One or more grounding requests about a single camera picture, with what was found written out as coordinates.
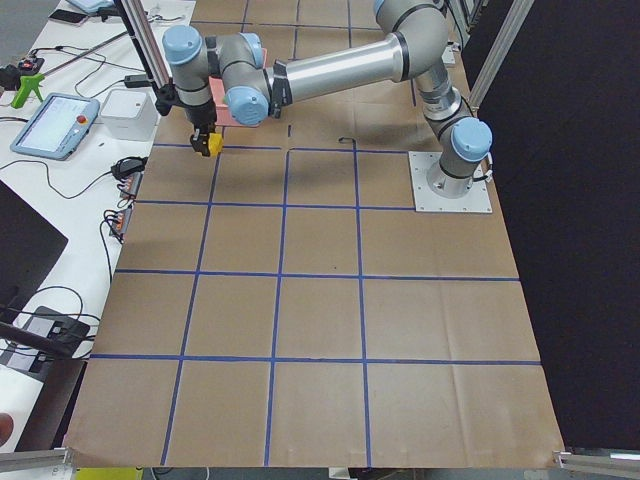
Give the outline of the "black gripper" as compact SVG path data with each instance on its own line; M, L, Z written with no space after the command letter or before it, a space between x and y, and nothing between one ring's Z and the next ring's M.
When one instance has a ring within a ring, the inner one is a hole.
M187 105L185 108L187 119L195 130L190 137L193 150L204 157L211 156L210 138L215 131L217 111L215 102L210 99L201 105Z

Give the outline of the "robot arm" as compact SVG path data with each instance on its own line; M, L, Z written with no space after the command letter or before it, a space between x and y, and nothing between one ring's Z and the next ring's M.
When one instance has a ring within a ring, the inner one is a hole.
M452 84L442 60L447 41L445 18L431 1L377 1L380 41L289 63L264 65L258 35L236 33L204 37L191 26L168 29L162 38L172 85L194 127L192 148L204 156L218 152L216 105L210 81L222 81L225 103L236 122L255 127L277 118L295 103L382 81L412 80L423 101L423 115L443 152L427 173L437 195L462 198L479 178L478 165L490 153L489 126L473 117Z

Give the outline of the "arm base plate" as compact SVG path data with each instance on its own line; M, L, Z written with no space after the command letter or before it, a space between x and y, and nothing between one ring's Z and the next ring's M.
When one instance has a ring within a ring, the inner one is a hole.
M472 177L456 179L441 168L440 152L409 151L415 210L419 213L491 214L487 182L480 165Z

